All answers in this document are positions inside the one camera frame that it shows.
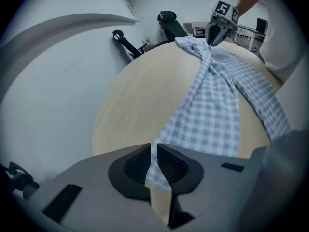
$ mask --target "black gripper pad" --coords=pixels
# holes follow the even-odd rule
[[[115,160],[108,168],[112,186],[122,195],[132,199],[150,201],[150,192],[145,187],[150,167],[151,144]]]
[[[158,165],[173,195],[192,192],[204,177],[202,165],[177,150],[158,144]]]
[[[210,45],[212,44],[212,41],[217,37],[217,35],[220,33],[221,29],[219,26],[213,25],[209,28],[208,32],[208,39],[207,39],[207,44]]]

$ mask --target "chair backrest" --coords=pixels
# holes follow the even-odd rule
[[[161,11],[157,18],[161,21],[169,42],[175,41],[175,37],[188,36],[176,18],[177,16],[173,11]]]
[[[121,30],[115,30],[112,32],[113,38],[121,43],[126,49],[128,49],[132,54],[130,54],[134,59],[141,55],[141,52],[136,49],[131,43],[124,37],[124,33]]]

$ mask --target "blue checkered cloth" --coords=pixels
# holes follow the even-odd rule
[[[179,47],[202,59],[197,76],[182,104],[152,145],[146,178],[171,191],[157,165],[157,144],[223,156],[239,148],[238,89],[250,102],[271,140],[290,132],[288,120],[275,97],[275,89],[240,57],[193,37],[175,38]]]

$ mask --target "white clothing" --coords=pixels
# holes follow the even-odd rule
[[[260,54],[265,66],[285,82],[307,50],[306,37],[282,0],[265,0],[265,6],[268,31]]]

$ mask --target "round table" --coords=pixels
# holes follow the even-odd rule
[[[280,82],[250,51],[228,42],[220,47],[253,65],[276,91]],[[123,147],[153,143],[186,97],[201,60],[179,48],[175,42],[146,52],[123,69],[97,114],[92,135],[93,155]],[[240,143],[238,157],[269,144],[269,137],[257,114],[238,92]]]

